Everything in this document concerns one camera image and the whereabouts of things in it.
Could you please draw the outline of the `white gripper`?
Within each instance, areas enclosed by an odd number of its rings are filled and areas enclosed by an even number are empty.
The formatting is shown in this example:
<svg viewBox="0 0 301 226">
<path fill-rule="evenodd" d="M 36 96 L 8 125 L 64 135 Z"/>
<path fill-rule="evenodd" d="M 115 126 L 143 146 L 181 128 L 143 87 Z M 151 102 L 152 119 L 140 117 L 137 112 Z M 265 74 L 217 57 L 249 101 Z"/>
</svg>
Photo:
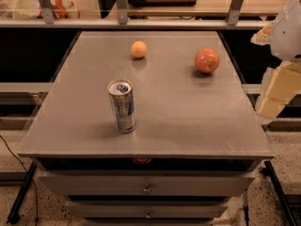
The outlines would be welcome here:
<svg viewBox="0 0 301 226">
<path fill-rule="evenodd" d="M 273 56 L 288 60 L 265 71 L 261 95 L 256 102 L 257 114 L 274 120 L 301 91 L 301 63 L 290 62 L 301 61 L 301 0 L 290 0 L 274 23 L 265 25 L 254 34 L 251 42 L 261 46 L 270 43 Z"/>
</svg>

